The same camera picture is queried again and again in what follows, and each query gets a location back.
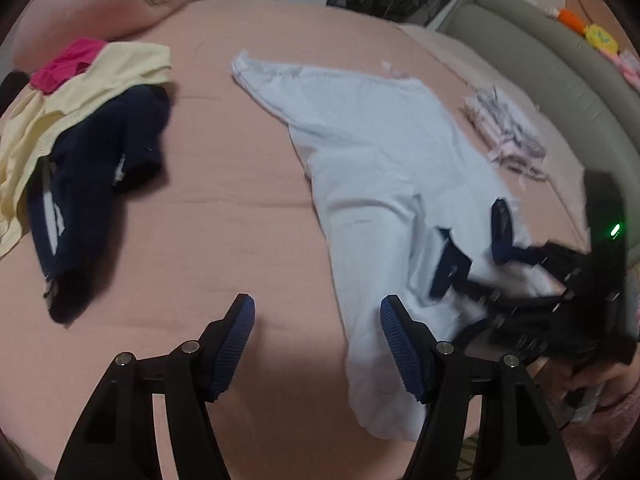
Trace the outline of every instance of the green headboard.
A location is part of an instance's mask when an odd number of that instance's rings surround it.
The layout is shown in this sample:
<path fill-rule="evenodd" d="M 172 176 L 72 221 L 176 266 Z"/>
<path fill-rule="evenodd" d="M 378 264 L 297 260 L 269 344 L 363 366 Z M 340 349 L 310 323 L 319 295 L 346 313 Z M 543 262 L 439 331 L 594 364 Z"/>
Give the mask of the green headboard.
<path fill-rule="evenodd" d="M 524 0 L 459 0 L 439 31 L 520 86 L 586 168 L 615 175 L 628 263 L 640 262 L 640 95 L 583 38 Z"/>

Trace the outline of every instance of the navy blue garment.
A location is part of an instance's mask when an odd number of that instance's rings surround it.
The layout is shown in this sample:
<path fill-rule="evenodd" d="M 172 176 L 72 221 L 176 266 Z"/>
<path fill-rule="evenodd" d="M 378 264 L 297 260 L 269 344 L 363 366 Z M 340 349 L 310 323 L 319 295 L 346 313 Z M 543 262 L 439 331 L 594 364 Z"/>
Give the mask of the navy blue garment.
<path fill-rule="evenodd" d="M 159 136 L 169 111 L 163 88 L 134 86 L 63 132 L 51 154 L 39 159 L 27 212 L 55 322 L 69 322 L 92 300 L 113 196 L 160 173 Z"/>

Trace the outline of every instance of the pink bed sheet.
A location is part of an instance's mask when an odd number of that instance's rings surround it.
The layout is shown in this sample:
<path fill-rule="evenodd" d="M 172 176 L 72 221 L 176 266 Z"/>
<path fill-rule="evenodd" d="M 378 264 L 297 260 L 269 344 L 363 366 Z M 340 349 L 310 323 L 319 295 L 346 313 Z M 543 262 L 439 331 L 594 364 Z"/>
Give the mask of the pink bed sheet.
<path fill-rule="evenodd" d="M 30 236 L 0 261 L 0 427 L 55 468 L 117 353 L 169 352 L 247 292 L 256 302 L 254 332 L 230 390 L 209 407 L 232 478 L 401 477 L 414 444 L 369 436 L 347 404 L 328 251 L 287 129 L 233 83 L 228 67 L 242 49 L 379 75 L 384 60 L 420 77 L 484 150 L 458 110 L 466 86 L 389 23 L 336 9 L 208 0 L 139 39 L 172 50 L 166 176 L 119 208 L 102 291 L 68 328 L 46 313 Z M 523 192 L 515 176 L 503 176 L 523 199 L 536 240 L 579 245 L 550 186 L 528 182 Z M 156 423 L 172 480 L 158 410 Z"/>

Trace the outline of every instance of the yellow garment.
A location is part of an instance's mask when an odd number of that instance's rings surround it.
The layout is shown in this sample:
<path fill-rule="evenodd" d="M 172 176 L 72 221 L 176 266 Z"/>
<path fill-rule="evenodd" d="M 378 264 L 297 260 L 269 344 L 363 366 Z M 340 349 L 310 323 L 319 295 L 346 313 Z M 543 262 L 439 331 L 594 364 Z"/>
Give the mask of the yellow garment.
<path fill-rule="evenodd" d="M 28 91 L 15 104 L 0 139 L 0 256 L 26 231 L 21 200 L 38 158 L 49 155 L 58 136 L 108 100 L 136 85 L 169 81 L 170 51 L 151 43 L 110 43 L 89 69 L 52 95 Z"/>
<path fill-rule="evenodd" d="M 618 53 L 618 42 L 599 25 L 589 25 L 584 31 L 584 39 L 593 48 L 603 48 L 614 56 Z"/>

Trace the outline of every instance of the pink blanket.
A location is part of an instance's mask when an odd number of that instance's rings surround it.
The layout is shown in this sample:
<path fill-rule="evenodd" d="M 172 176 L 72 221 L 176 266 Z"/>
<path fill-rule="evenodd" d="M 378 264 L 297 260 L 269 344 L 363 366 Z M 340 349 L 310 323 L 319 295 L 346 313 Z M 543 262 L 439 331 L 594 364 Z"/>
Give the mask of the pink blanket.
<path fill-rule="evenodd" d="M 140 40 L 172 50 L 167 174 L 122 206 L 102 293 L 69 328 L 46 313 L 30 237 L 0 261 L 0 426 L 55 468 L 117 353 L 169 352 L 247 292 L 256 302 L 254 332 L 230 390 L 209 409 L 232 478 L 400 478 L 414 443 L 369 436 L 347 404 L 328 251 L 289 134 L 233 83 L 228 67 L 242 49 L 378 75 L 384 60 L 430 86 L 484 151 L 458 110 L 466 85 L 391 24 L 336 9 L 208 0 Z M 579 246 L 548 184 L 527 183 L 523 192 L 516 176 L 501 174 L 523 199 L 535 240 Z M 171 480 L 163 413 L 156 423 Z"/>

